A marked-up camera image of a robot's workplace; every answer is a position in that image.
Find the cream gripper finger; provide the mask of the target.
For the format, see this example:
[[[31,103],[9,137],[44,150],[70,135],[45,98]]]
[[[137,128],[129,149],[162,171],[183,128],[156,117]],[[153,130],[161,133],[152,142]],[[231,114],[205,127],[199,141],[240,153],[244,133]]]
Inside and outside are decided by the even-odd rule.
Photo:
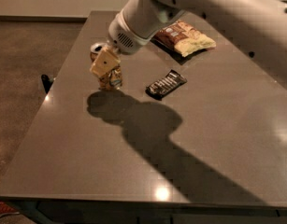
[[[90,72],[96,77],[103,76],[108,71],[108,68],[103,63],[93,63]]]

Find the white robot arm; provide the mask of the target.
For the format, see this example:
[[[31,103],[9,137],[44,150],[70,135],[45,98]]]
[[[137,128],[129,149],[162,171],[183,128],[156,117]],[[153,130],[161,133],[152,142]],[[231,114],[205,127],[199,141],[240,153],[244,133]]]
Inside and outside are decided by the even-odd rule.
[[[185,12],[204,18],[287,90],[287,3],[279,0],[129,0],[108,43],[134,54]]]

